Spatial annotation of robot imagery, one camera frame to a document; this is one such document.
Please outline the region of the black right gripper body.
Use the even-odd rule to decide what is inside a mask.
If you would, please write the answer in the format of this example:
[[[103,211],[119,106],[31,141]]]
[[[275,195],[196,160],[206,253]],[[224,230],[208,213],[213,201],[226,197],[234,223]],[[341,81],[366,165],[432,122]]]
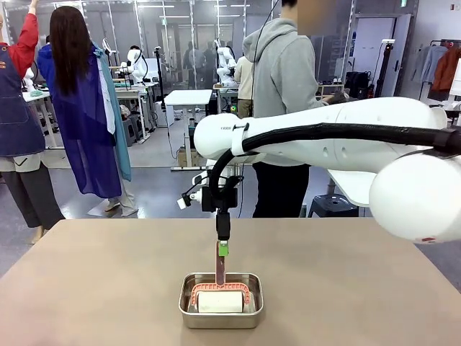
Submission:
[[[216,210],[228,211],[238,205],[238,189],[236,187],[224,192],[222,197],[213,197],[208,186],[202,188],[201,206],[203,212],[214,213]]]

